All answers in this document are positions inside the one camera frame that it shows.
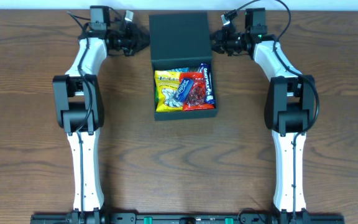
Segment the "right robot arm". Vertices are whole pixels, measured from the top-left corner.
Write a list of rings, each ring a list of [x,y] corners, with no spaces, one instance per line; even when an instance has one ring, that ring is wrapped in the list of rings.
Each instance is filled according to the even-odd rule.
[[[236,9],[221,16],[223,27],[211,35],[212,49],[229,56],[245,52],[269,80],[264,120],[275,145],[276,184],[270,223],[310,223],[303,195],[303,148],[314,125],[319,98],[310,75],[287,59],[279,38],[267,33],[265,9],[246,9],[246,30],[236,32]]]

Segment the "dark purple chocolate bar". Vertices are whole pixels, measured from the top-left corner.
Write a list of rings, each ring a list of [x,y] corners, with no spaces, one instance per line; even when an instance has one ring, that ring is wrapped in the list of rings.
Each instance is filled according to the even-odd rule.
[[[209,63],[201,63],[198,71],[204,76],[204,84],[205,84],[205,102],[207,104],[215,104],[216,100],[213,95],[213,86],[211,81],[211,66]]]

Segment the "blue Eclipse mint box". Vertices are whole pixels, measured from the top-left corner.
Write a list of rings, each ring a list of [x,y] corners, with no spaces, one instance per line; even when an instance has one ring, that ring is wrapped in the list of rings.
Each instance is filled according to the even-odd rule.
[[[190,78],[183,78],[181,83],[178,86],[176,93],[173,95],[173,98],[179,102],[184,103],[188,94],[193,87],[194,81]]]

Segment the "blue Oreo cookie pack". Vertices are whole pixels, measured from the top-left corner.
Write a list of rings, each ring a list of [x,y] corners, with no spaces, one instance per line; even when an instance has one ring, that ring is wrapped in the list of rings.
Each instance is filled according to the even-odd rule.
[[[173,68],[167,70],[168,72],[180,72],[180,73],[187,73],[187,72],[199,72],[198,67],[184,67],[184,68]]]

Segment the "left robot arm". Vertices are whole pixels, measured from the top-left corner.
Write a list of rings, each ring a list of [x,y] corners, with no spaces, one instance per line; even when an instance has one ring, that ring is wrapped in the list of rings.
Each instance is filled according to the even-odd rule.
[[[64,223],[109,223],[99,175],[98,142],[104,124],[104,106],[98,73],[110,50],[133,56],[150,44],[150,37],[126,11],[111,26],[109,6],[91,6],[90,18],[81,25],[79,50],[64,75],[53,78],[57,122],[67,135],[73,158],[75,198]]]

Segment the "red Hacks candy bag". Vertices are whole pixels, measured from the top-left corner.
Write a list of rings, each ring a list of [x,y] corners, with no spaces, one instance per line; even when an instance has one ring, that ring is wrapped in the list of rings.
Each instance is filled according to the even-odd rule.
[[[214,104],[207,103],[206,99],[206,87],[204,76],[200,72],[185,72],[180,74],[180,81],[184,78],[193,80],[193,86],[186,97],[184,102],[183,111],[195,111],[195,110],[211,110],[214,109]]]

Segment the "yellow Hacks candy bag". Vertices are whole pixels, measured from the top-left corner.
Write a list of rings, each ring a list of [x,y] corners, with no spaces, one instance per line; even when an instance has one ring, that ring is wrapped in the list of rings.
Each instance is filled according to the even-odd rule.
[[[183,103],[173,98],[180,84],[180,72],[156,70],[154,78],[158,100],[156,112],[167,113],[181,111]]]

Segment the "dark green box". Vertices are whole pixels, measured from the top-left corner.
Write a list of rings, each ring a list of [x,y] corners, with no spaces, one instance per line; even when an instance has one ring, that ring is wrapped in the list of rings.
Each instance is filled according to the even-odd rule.
[[[173,68],[198,67],[201,63],[211,66],[213,95],[217,100],[212,73],[212,50],[208,15],[205,12],[159,14],[149,17],[150,53],[152,69],[167,71]],[[217,103],[211,110],[173,111],[155,113],[157,121],[174,119],[210,118],[218,113]]]

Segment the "green Haribo worms bag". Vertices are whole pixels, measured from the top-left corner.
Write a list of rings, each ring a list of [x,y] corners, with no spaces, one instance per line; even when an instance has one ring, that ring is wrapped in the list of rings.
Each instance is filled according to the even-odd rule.
[[[155,104],[157,105],[158,104],[158,101],[159,101],[159,99],[158,99],[158,88],[157,88],[157,86],[155,86],[155,89],[154,89],[155,91],[155,93],[154,93],[154,100],[155,100]]]

